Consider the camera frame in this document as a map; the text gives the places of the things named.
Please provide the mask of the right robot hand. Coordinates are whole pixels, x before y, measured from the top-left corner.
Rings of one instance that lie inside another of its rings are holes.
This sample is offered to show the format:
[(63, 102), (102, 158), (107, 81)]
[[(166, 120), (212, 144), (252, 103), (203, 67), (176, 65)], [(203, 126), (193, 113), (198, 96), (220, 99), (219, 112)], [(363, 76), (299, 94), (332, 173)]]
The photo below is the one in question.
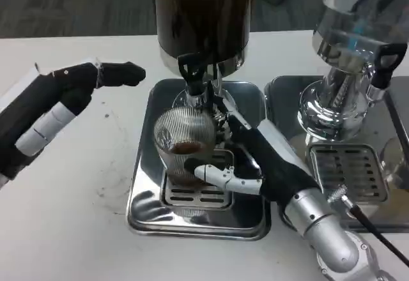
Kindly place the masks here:
[(215, 104), (225, 115), (234, 141), (243, 145), (259, 166), (262, 178), (239, 178), (231, 167), (220, 169), (198, 158), (188, 158), (184, 163), (185, 170), (221, 189), (260, 195), (282, 208), (303, 195), (324, 199), (306, 164), (270, 120), (264, 119), (254, 128), (225, 98), (217, 97)]

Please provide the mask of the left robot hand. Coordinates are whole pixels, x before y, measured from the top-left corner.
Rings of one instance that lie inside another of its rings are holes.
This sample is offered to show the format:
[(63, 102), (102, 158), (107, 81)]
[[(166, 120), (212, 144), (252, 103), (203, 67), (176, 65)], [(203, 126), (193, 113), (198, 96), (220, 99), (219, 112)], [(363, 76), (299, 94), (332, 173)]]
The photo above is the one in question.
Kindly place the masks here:
[(1, 184), (15, 179), (101, 87), (137, 86), (146, 77), (132, 63), (88, 61), (46, 75), (34, 68), (1, 96)]

